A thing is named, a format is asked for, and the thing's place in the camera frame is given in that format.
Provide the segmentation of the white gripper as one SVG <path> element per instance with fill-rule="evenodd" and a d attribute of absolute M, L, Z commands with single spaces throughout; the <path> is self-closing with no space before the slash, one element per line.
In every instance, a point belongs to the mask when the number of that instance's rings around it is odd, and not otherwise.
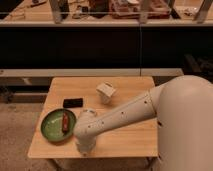
<path fill-rule="evenodd" d="M 88 154 L 90 153 L 96 145 L 95 138 L 89 139 L 78 139 L 76 141 L 77 149 L 81 154 Z"/>

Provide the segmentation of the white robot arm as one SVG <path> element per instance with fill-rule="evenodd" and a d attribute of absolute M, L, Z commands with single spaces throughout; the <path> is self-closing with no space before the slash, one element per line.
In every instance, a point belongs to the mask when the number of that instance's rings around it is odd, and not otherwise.
<path fill-rule="evenodd" d="M 79 152 L 93 150 L 96 137 L 155 118 L 159 171 L 213 171 L 213 83 L 183 75 L 98 116 L 81 112 L 74 127 Z"/>

